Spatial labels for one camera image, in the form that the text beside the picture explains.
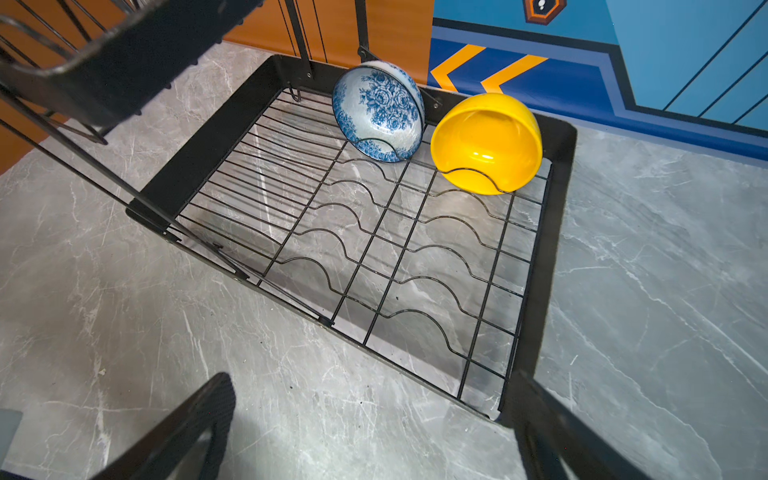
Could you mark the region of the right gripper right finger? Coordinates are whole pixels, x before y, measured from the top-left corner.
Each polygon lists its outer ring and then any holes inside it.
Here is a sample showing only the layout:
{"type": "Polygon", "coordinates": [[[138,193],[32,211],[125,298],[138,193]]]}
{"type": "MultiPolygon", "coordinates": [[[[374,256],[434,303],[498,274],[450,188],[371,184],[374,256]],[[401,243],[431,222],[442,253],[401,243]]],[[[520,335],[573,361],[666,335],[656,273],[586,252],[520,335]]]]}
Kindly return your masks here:
{"type": "Polygon", "coordinates": [[[505,386],[505,426],[529,479],[646,479],[537,381],[516,372],[505,386]]]}

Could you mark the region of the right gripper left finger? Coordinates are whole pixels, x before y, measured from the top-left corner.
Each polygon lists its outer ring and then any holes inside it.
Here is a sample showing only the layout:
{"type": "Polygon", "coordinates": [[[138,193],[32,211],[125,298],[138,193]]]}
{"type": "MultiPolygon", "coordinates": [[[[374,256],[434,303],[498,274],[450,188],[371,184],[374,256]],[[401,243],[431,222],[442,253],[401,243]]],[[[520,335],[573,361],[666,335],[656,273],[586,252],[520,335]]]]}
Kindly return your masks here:
{"type": "Polygon", "coordinates": [[[224,459],[236,406],[231,377],[219,372],[163,421],[98,473],[97,479],[167,479],[206,433],[198,455],[199,479],[216,479],[224,459]]]}

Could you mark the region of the yellow bowl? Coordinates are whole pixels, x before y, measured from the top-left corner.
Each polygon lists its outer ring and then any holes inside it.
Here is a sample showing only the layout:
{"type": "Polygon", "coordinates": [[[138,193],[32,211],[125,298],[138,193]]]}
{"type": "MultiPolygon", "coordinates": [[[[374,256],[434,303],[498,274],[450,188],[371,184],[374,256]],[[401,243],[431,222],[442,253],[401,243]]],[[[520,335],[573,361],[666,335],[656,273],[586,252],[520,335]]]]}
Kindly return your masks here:
{"type": "Polygon", "coordinates": [[[432,134],[430,153],[454,186],[501,195],[524,187],[539,172],[542,134],[522,102],[485,93],[464,99],[444,116],[432,134]]]}

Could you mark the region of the blue white floral bowl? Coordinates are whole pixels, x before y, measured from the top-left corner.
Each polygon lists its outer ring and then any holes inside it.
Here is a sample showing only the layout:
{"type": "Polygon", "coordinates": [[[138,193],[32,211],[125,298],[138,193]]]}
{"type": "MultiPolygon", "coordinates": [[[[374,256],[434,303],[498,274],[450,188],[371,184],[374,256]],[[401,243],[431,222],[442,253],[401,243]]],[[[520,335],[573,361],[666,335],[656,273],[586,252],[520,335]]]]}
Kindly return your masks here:
{"type": "Polygon", "coordinates": [[[400,67],[381,60],[344,73],[334,86],[332,109],[345,138],[379,162],[412,158],[426,129],[418,85],[400,67]]]}

